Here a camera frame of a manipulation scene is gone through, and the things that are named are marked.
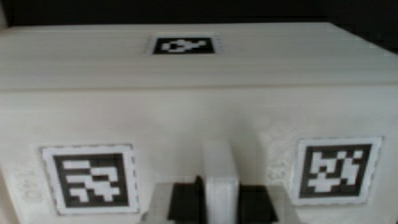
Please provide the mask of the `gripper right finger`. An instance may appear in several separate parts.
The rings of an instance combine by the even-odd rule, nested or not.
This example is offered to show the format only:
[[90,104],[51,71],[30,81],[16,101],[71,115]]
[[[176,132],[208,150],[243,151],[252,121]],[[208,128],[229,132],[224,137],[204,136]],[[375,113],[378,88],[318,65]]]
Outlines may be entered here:
[[265,185],[240,185],[238,224],[272,224],[279,220]]

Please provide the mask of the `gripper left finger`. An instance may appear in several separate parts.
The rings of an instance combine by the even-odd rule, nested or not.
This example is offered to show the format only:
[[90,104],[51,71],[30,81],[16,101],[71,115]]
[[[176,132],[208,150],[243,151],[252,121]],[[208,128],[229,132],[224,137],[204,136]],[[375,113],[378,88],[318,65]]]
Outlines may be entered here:
[[172,185],[172,196],[167,219],[174,224],[206,223],[204,185],[195,177],[190,183]]

